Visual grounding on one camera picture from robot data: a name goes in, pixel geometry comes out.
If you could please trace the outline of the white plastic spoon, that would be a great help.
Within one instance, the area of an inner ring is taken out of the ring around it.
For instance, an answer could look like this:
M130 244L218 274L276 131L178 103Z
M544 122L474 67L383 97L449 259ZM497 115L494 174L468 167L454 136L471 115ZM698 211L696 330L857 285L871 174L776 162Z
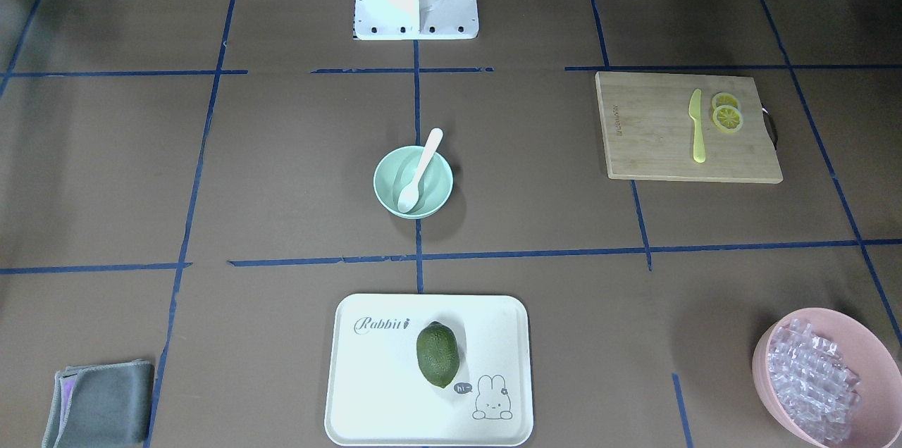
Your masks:
M426 143L420 153L419 161L416 163L416 169L414 170L412 180L410 180L408 185L405 185L402 188L402 191L400 191L399 197L397 198L397 210L400 213L410 213L416 204L419 203L420 182L422 181L433 156L437 153L443 137L444 131L439 127L432 128L431 132L426 137Z

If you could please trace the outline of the mint green bowl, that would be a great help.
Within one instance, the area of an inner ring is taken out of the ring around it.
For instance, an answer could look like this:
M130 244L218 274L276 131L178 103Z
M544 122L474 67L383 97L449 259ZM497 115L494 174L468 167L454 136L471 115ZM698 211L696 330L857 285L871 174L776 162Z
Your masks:
M373 173L375 197L389 213L402 219L424 219L441 209L453 191L453 172L445 157L434 153L419 182L419 200L408 213L397 207L400 192L413 180L423 147L394 149L381 159Z

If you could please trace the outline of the pink bowl with ice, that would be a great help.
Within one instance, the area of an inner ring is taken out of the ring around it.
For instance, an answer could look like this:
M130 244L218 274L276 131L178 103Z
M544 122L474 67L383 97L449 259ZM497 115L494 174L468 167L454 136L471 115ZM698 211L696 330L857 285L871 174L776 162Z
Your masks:
M784 316L753 352L771 416L817 447L889 447L900 439L898 362L867 327L826 308Z

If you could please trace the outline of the green avocado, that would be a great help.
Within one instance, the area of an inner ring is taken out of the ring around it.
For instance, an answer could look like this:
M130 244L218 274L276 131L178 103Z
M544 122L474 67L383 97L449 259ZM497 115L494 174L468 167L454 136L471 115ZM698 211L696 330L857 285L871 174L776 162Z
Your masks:
M438 388L452 383L459 371L460 352L455 333L434 321L416 336L416 364L425 380Z

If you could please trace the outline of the bamboo cutting board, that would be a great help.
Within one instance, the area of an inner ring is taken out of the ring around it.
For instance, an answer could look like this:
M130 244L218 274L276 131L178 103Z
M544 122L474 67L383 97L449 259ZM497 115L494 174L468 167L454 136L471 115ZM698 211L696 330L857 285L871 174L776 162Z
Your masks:
M704 163L693 161L688 105L702 89ZM595 75L609 178L779 184L783 174L751 77L605 72ZM725 133L712 122L711 98L730 92L742 104L742 128Z

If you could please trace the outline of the white rabbit tray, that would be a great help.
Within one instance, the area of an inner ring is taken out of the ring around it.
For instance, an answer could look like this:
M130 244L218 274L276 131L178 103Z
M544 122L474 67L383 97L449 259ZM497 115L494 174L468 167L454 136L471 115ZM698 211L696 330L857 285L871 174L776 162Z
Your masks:
M416 358L432 322L457 340L445 387ZM527 310L509 295L348 295L335 311L324 428L342 446L524 444L534 429Z

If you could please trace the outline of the yellow plastic knife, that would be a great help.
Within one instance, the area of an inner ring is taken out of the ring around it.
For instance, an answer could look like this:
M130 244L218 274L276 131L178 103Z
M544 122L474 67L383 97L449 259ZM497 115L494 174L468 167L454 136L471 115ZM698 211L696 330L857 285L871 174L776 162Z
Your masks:
M689 114L693 121L692 154L693 161L696 163L704 163L705 160L708 159L708 156L706 156L705 141L703 141L701 98L702 89L694 89L687 108L687 114Z

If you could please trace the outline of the lemon slice upper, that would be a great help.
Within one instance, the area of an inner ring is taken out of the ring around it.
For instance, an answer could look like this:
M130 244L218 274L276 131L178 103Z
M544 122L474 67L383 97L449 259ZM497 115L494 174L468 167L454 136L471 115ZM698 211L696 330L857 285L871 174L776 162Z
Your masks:
M742 104L738 97L730 92L718 92L717 94L713 94L711 98L711 105L713 110L717 110L722 106L731 106L738 111L741 111Z

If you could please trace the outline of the lemon slice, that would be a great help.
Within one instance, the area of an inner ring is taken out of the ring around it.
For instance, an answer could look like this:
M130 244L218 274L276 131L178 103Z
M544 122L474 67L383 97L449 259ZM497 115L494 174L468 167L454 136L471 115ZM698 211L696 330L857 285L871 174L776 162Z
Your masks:
M742 104L738 97L730 92L718 92L717 94L713 94L711 98L711 105L713 110L717 110L722 106L731 106L738 111L741 111Z
M722 104L713 108L712 122L722 132L735 133L742 128L744 117L737 107L730 104Z

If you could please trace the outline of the lemon slice lower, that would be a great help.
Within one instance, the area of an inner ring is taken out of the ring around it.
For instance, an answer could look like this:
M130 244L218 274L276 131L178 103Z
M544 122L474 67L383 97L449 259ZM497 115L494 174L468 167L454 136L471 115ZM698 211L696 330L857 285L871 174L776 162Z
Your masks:
M730 104L722 104L713 108L712 122L722 132L735 133L742 128L744 117L737 107Z

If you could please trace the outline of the grey folded cloth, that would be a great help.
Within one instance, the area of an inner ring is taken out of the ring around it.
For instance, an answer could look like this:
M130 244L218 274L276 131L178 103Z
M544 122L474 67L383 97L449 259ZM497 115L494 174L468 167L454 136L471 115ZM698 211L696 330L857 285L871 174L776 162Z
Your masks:
M154 364L68 366L54 376L42 447L130 447L148 436Z

